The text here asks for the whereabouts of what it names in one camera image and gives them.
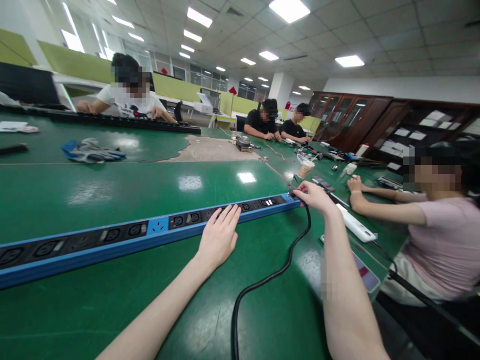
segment hand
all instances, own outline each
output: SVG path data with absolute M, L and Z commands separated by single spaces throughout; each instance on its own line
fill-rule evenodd
M 195 257 L 212 271 L 222 265 L 235 249 L 238 235 L 235 227 L 242 212 L 238 205 L 217 209 L 206 223 Z
M 152 119 L 161 118 L 164 115 L 164 110 L 161 107 L 154 106 L 150 110 L 150 116 Z
M 97 114 L 97 112 L 95 111 L 95 108 L 88 101 L 79 101 L 78 104 L 76 105 L 76 109 L 82 113 L 91 113 L 94 115 Z
M 362 184 L 362 178 L 360 176 L 356 176 L 355 178 L 351 178 L 348 180 L 348 188 L 350 192 L 354 191 L 361 191 L 361 192 L 368 192 L 370 188 Z
M 325 191 L 318 185 L 303 181 L 293 193 L 302 199 L 308 206 L 320 210 L 322 213 L 339 210 Z

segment plastic cup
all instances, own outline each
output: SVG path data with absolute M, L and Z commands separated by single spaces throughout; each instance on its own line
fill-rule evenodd
M 315 164 L 313 163 L 313 161 L 303 160 L 300 165 L 300 170 L 298 170 L 298 177 L 301 179 L 305 179 L 314 167 Z

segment worn table surface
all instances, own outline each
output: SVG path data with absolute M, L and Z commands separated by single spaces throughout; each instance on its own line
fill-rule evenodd
M 257 153 L 269 156 L 268 165 L 159 163 L 188 145 L 186 134 L 54 123 L 5 113 L 0 120 L 27 121 L 41 131 L 0 133 L 2 146 L 27 143 L 30 149 L 0 157 L 2 243 L 285 193 L 300 167 L 293 149 L 264 140 L 254 142 L 262 144 Z M 227 138 L 217 129 L 203 128 L 201 135 Z M 121 147 L 127 159 L 99 165 L 68 162 L 60 147 L 88 137 L 98 138 L 103 146 Z M 265 144 L 295 162 L 283 161 Z M 344 165 L 338 172 L 332 165 L 326 159 L 315 162 L 307 179 L 321 176 L 348 202 L 348 176 L 339 179 Z M 376 186 L 379 176 L 400 180 L 385 170 L 359 168 L 356 174 L 370 186 Z M 378 233 L 379 242 L 395 256 L 405 241 L 405 227 L 354 216 Z M 193 297 L 157 358 L 229 359 L 238 293 L 279 269 L 306 226 L 303 208 L 240 224 L 235 251 Z M 243 299 L 238 319 L 243 359 L 330 357 L 320 301 L 323 233 L 323 218 L 312 210 L 311 230 L 298 243 L 288 271 Z M 389 262 L 374 245 L 360 246 L 350 235 L 352 249 L 383 280 Z M 0 351 L 8 359 L 94 358 L 175 278 L 199 241 L 195 236 L 1 291 Z

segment person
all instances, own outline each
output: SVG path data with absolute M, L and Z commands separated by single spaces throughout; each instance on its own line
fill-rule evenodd
M 142 71 L 139 63 L 130 55 L 116 52 L 111 62 L 114 83 L 105 86 L 94 102 L 80 101 L 80 112 L 101 114 L 116 105 L 120 116 L 137 119 L 163 118 L 169 123 L 177 121 L 168 113 L 158 97 L 150 91 L 150 76 Z
M 269 98 L 261 103 L 260 110 L 253 109 L 246 117 L 243 131 L 249 135 L 265 140 L 281 140 L 275 119 L 279 113 L 277 100 Z
M 480 277 L 480 141 L 442 146 L 416 148 L 409 159 L 408 180 L 424 193 L 371 188 L 360 176 L 348 181 L 353 211 L 409 225 L 410 241 L 394 259 L 398 274 L 436 302 L 458 298 Z M 372 203 L 363 193 L 404 204 Z M 398 303 L 423 306 L 392 279 L 381 291 Z
M 296 109 L 293 117 L 289 120 L 285 120 L 281 127 L 281 137 L 284 139 L 291 139 L 299 143 L 307 143 L 311 140 L 310 136 L 307 136 L 303 128 L 299 125 L 304 120 L 304 117 L 310 115 L 310 106 L 307 103 L 302 102 Z
M 372 305 L 360 277 L 340 210 L 319 186 L 304 181 L 296 196 L 323 213 L 325 271 L 331 289 L 323 300 L 328 349 L 334 360 L 388 359 Z M 237 205 L 218 209 L 208 220 L 198 252 L 165 290 L 97 357 L 97 360 L 152 360 L 202 283 L 233 252 Z

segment pink t-shirt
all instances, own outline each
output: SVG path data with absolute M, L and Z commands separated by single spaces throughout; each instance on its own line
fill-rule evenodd
M 480 209 L 467 197 L 415 202 L 426 226 L 410 225 L 403 249 L 415 271 L 434 290 L 455 298 L 480 277 Z

